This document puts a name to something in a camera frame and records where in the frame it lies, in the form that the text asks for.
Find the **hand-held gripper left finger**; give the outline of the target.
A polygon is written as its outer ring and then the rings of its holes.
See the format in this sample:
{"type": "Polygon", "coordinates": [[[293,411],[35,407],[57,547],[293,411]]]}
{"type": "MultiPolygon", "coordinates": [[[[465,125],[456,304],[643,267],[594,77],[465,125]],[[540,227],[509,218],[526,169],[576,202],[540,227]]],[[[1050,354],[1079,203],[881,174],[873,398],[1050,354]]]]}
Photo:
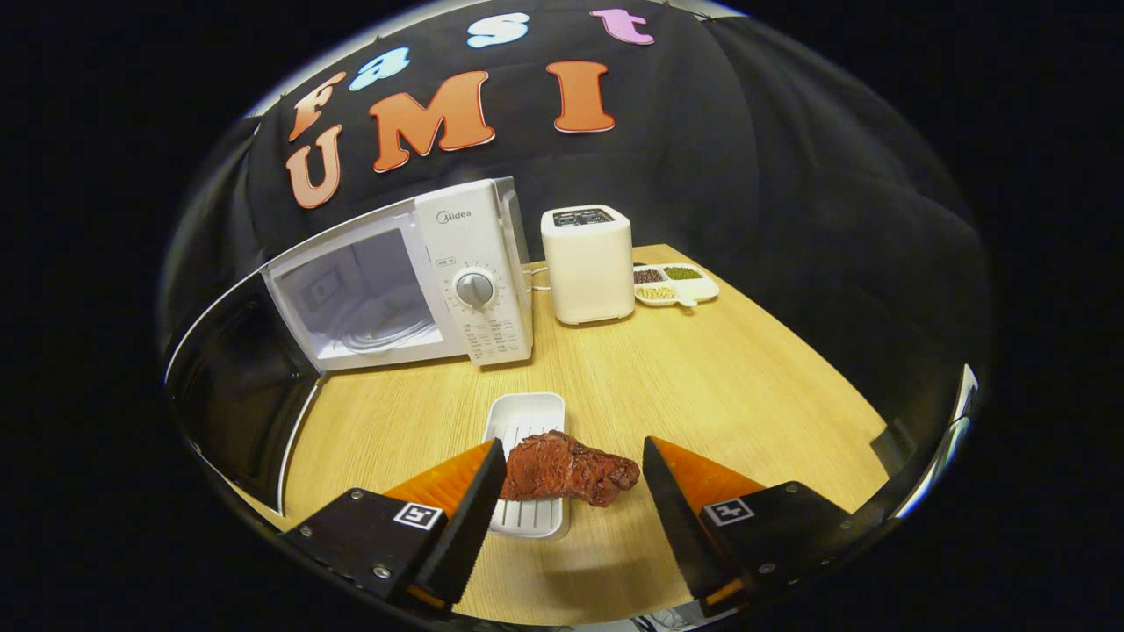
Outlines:
{"type": "Polygon", "coordinates": [[[445,615],[465,595],[506,463],[501,441],[486,441],[389,491],[341,493],[281,539],[373,599],[445,615]]]}

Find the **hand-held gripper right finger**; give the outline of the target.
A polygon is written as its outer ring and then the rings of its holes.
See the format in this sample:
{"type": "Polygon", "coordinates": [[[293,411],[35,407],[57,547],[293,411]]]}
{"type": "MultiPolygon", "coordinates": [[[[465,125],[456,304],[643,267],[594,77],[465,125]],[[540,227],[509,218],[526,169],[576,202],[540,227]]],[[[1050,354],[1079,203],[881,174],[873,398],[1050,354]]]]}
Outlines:
{"type": "Polygon", "coordinates": [[[882,509],[847,512],[799,481],[762,485],[647,436],[642,462],[659,523],[703,614],[760,610],[855,556],[882,509]]]}

